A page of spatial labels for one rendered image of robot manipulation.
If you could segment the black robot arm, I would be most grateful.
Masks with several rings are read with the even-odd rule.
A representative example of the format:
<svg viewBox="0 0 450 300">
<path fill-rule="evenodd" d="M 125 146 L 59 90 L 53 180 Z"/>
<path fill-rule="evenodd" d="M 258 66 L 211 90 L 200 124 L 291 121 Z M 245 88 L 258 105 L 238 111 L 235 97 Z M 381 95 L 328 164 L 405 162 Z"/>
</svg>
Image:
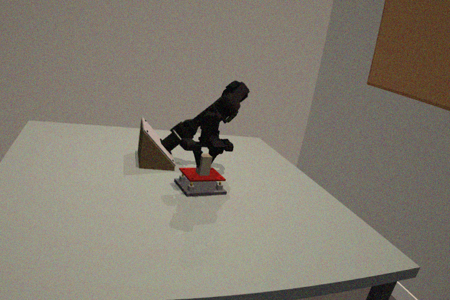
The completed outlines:
<svg viewBox="0 0 450 300">
<path fill-rule="evenodd" d="M 175 125 L 170 130 L 172 133 L 163 140 L 160 138 L 161 144 L 172 154 L 171 151 L 180 142 L 179 137 L 193 139 L 200 126 L 203 131 L 207 132 L 202 146 L 207 147 L 211 154 L 222 154 L 229 147 L 229 139 L 220 139 L 219 133 L 211 136 L 211 132 L 219 127 L 219 122 L 223 121 L 226 124 L 237 115 L 238 109 L 241 107 L 240 102 L 248 97 L 249 92 L 249 88 L 244 82 L 236 80 L 231 82 L 217 101 L 193 119 L 186 119 Z"/>
</svg>

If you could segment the red board with square handle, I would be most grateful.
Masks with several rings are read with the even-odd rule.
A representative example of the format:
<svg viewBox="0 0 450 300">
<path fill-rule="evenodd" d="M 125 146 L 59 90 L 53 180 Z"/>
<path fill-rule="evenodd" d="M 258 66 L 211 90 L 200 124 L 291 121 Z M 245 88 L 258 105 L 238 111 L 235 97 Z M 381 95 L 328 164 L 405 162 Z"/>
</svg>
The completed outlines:
<svg viewBox="0 0 450 300">
<path fill-rule="evenodd" d="M 213 167 L 213 157 L 208 153 L 201 154 L 199 168 L 179 168 L 189 182 L 226 181 Z"/>
</svg>

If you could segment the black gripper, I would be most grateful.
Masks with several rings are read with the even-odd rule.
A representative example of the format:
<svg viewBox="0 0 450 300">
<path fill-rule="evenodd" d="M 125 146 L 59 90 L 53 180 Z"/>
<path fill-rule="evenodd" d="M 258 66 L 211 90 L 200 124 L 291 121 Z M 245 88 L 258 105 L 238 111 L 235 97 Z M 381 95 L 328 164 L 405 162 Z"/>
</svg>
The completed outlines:
<svg viewBox="0 0 450 300">
<path fill-rule="evenodd" d="M 201 129 L 201 127 L 200 127 Z M 220 131 L 218 130 L 219 128 L 217 127 L 217 129 L 213 132 L 205 132 L 201 129 L 201 136 L 198 137 L 198 141 L 194 141 L 191 138 L 182 138 L 179 142 L 179 145 L 186 151 L 193 151 L 194 157 L 195 157 L 195 161 L 196 161 L 196 166 L 197 168 L 199 168 L 200 165 L 200 160 L 201 160 L 201 154 L 203 153 L 201 151 L 201 148 L 206 148 L 203 146 L 203 141 L 204 138 L 206 137 L 207 133 L 211 133 L 211 136 L 215 136 L 216 133 L 219 133 Z M 225 151 L 233 151 L 233 144 L 231 142 L 229 142 L 229 147 L 227 150 Z M 209 151 L 209 154 L 212 156 L 212 163 L 214 161 L 214 159 L 216 158 L 216 156 L 218 154 L 211 154 Z"/>
</svg>

